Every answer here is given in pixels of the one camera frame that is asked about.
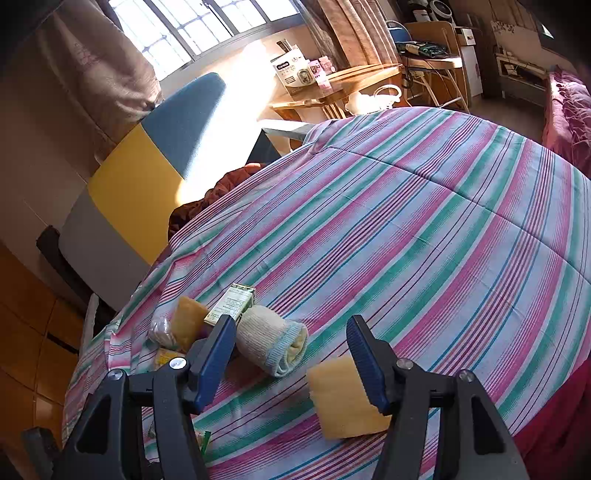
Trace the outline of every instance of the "striped bedsheet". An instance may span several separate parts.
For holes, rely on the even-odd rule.
[[[280,380],[240,357],[229,364],[194,419],[212,432],[212,479],[371,477],[384,434],[325,440],[305,377],[348,351],[356,313],[424,369],[474,370],[515,433],[590,351],[590,192],[551,151],[463,113],[397,108],[320,124],[173,237],[171,256],[80,359],[64,436],[108,369],[151,368],[153,316],[181,295],[211,306],[232,282],[305,323],[310,342]],[[438,421],[434,410],[423,478]]]

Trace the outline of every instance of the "chair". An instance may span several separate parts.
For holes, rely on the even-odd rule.
[[[249,137],[248,160],[212,152],[223,140],[219,130],[228,134],[225,90],[220,76],[208,73],[166,99],[95,172],[61,232],[48,227],[38,238],[41,253],[85,303],[94,292],[122,308],[167,246],[176,207],[199,200],[227,171],[280,157],[262,132]]]
[[[437,24],[445,24],[448,22],[424,22],[424,23],[425,24],[433,24],[432,29],[434,31],[437,31],[437,28],[439,27],[439,25],[437,25]],[[396,22],[394,20],[388,20],[386,22],[386,24],[388,26],[388,30],[390,31],[390,35],[392,35],[392,39],[394,40],[394,42],[406,42],[406,41],[412,40],[412,36],[411,36],[410,32],[400,22]],[[451,53],[452,49],[450,48],[449,40],[447,39],[447,34],[444,34],[444,36],[445,36],[446,43],[448,45],[448,49]],[[421,36],[421,40],[430,41],[430,39],[422,38],[422,36]],[[452,41],[457,41],[455,35],[452,35]],[[411,75],[413,76],[412,80],[416,81],[417,83],[419,83],[420,85],[423,85],[425,87],[427,93],[431,97],[431,100],[433,100],[433,103],[435,104],[436,107],[444,108],[448,105],[459,102],[461,107],[467,113],[470,113],[470,110],[468,110],[468,105],[466,103],[466,100],[462,95],[462,91],[458,87],[456,78],[455,78],[454,74],[452,73],[456,69],[462,68],[463,64],[462,64],[462,58],[460,56],[453,56],[453,57],[449,57],[447,59],[425,59],[423,57],[417,57],[417,56],[413,56],[413,55],[401,55],[401,62],[405,66],[407,71],[410,72]],[[431,75],[433,73],[437,73],[437,75],[441,77],[441,81],[444,84],[445,84],[445,81],[448,80],[450,82],[450,84],[452,85],[453,89],[455,90],[455,92],[457,93],[457,97],[454,98],[453,95],[450,93],[450,97],[452,97],[452,98],[444,103],[440,103],[440,101],[437,99],[437,96],[433,92],[433,88],[431,87],[431,82],[432,82]],[[408,89],[405,89],[404,93],[405,93],[405,98],[407,100],[409,100]],[[415,96],[419,96],[419,95],[420,94],[414,95],[414,96],[410,97],[410,99],[414,98]]]

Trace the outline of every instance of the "bolt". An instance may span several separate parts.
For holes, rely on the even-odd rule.
[[[107,378],[109,378],[109,380],[118,380],[121,377],[123,377],[123,370],[120,368],[115,368],[114,370],[111,370],[109,373],[107,373]]]
[[[170,368],[181,370],[187,365],[187,361],[182,356],[178,356],[177,358],[173,358],[168,364],[170,365]]]
[[[398,360],[396,360],[396,365],[399,368],[402,368],[403,370],[410,370],[414,363],[412,360],[409,360],[408,358],[399,358]]]
[[[474,379],[476,378],[474,376],[474,374],[472,372],[470,372],[469,370],[460,370],[460,380],[463,380],[464,382],[474,382]]]

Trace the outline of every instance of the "chair backrest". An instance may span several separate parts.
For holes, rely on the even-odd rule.
[[[111,152],[66,219],[60,252],[115,310],[167,246],[172,211],[203,196],[179,195],[189,172],[203,170],[211,185],[221,176],[195,159],[225,88],[208,73],[156,107]]]
[[[392,39],[395,42],[397,42],[397,41],[405,42],[405,41],[412,40],[408,30],[400,22],[396,22],[396,20],[388,20],[386,22],[386,25],[388,27],[388,31],[390,32],[390,35],[392,35]]]

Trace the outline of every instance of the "small box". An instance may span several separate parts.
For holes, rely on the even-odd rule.
[[[222,315],[228,314],[238,324],[242,314],[254,304],[255,288],[233,283],[207,314],[205,323],[214,326]]]
[[[474,34],[470,28],[456,28],[457,42],[463,46],[476,45]]]

